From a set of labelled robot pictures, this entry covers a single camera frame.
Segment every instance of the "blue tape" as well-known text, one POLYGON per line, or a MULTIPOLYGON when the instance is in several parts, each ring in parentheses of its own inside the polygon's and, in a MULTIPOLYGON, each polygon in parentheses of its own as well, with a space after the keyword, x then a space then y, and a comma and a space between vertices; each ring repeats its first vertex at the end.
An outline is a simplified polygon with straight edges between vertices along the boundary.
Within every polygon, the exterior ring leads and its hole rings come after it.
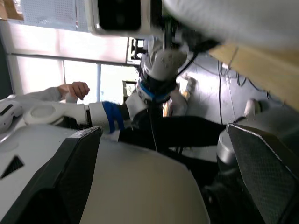
POLYGON ((103 102, 103 108, 106 113, 109 122, 110 133, 115 131, 114 119, 113 119, 113 107, 110 102, 103 102))
POLYGON ((118 128, 120 130, 124 130, 125 129, 125 125, 123 123, 123 117, 122 117, 121 112, 117 108, 116 104, 111 103, 111 106, 113 108, 113 118, 116 119, 117 124, 118 124, 118 128))
POLYGON ((167 94, 161 95, 161 96, 155 96, 152 92, 148 91, 142 84, 140 84, 141 89, 151 98, 153 99, 163 99, 167 96, 167 94))

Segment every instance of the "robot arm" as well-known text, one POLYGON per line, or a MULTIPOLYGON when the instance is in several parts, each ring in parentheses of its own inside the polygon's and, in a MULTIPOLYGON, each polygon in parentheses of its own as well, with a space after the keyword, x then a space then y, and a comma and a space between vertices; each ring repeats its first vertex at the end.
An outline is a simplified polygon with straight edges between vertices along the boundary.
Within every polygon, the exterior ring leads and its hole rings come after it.
POLYGON ((131 126, 136 115, 147 110, 153 101, 160 105, 169 99, 176 85, 177 71, 185 60, 186 54, 178 50, 161 49, 154 52, 154 56, 150 56, 144 64, 136 90, 124 105, 110 102, 77 105, 40 101, 24 113, 23 119, 27 125, 56 125, 62 117, 69 117, 75 119, 81 127, 101 126, 105 133, 124 129, 131 126), (161 87, 172 81, 172 85, 160 92, 161 87))

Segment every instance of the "human arm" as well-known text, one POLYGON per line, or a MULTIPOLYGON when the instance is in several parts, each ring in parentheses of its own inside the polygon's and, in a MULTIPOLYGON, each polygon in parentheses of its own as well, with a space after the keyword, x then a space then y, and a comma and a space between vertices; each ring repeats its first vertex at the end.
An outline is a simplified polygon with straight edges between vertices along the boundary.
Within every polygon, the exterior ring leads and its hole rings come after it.
POLYGON ((70 95, 74 98, 83 99, 89 91, 90 89, 86 83, 74 82, 72 84, 63 84, 58 87, 50 87, 39 92, 31 92, 25 96, 42 101, 58 102, 65 99, 67 93, 70 93, 70 95))

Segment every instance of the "human hand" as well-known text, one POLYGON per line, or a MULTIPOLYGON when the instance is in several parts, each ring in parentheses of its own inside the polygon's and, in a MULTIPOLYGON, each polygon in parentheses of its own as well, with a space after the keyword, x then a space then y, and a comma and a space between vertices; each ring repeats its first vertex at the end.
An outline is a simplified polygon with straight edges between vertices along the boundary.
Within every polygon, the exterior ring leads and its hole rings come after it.
POLYGON ((67 85, 68 92, 72 97, 79 98, 83 100, 83 98, 89 93, 90 89, 88 85, 83 82, 73 82, 72 84, 67 85))
POLYGON ((69 92, 72 97, 83 100, 83 98, 89 93, 90 89, 86 83, 74 82, 72 84, 63 84, 58 86, 58 91, 62 99, 64 99, 66 94, 69 92))

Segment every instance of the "white plastic cover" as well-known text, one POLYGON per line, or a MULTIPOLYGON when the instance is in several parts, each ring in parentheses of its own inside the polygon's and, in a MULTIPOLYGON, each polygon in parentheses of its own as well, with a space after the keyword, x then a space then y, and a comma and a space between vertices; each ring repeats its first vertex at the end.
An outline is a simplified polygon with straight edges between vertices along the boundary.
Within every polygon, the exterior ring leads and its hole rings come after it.
POLYGON ((101 139, 80 224, 208 224, 188 169, 140 147, 101 139))
POLYGON ((298 0, 164 0, 164 5, 179 21, 219 40, 299 46, 298 0))

